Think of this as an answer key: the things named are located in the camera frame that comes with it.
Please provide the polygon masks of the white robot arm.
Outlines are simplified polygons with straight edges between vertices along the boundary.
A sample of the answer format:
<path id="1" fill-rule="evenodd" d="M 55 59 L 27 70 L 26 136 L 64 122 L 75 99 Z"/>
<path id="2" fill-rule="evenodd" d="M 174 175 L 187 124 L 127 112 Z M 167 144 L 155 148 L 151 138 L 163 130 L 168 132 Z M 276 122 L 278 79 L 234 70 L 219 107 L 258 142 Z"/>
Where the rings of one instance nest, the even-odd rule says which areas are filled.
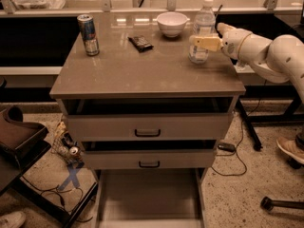
<path id="1" fill-rule="evenodd" d="M 224 23 L 218 23 L 217 30 L 221 37 L 216 33 L 192 35 L 190 45 L 211 51 L 221 50 L 272 83 L 290 81 L 304 103 L 304 44 L 300 39 L 285 34 L 271 40 Z"/>

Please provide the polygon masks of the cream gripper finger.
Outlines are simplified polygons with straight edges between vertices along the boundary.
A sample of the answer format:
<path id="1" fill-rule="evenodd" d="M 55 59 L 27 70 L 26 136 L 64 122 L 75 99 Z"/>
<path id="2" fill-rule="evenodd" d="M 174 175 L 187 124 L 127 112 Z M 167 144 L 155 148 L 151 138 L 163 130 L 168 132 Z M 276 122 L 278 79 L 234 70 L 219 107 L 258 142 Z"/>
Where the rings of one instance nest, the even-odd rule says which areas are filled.
<path id="1" fill-rule="evenodd" d="M 222 41 L 218 36 L 192 35 L 189 42 L 193 46 L 211 51 L 218 51 L 222 48 Z"/>
<path id="2" fill-rule="evenodd" d="M 225 33 L 233 32 L 235 30 L 236 30 L 235 27 L 230 26 L 230 25 L 225 24 L 225 23 L 218 23 L 218 25 L 217 25 L 217 31 L 220 35 L 224 35 Z"/>

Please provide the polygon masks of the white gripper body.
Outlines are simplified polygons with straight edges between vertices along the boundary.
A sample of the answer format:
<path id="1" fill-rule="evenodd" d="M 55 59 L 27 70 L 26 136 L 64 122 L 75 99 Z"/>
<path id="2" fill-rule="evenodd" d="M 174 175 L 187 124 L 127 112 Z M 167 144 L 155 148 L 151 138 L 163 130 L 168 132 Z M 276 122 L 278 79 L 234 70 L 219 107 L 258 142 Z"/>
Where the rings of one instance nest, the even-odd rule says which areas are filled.
<path id="1" fill-rule="evenodd" d="M 248 59 L 245 41 L 252 34 L 251 31 L 243 28 L 227 28 L 221 33 L 221 51 L 231 59 Z"/>

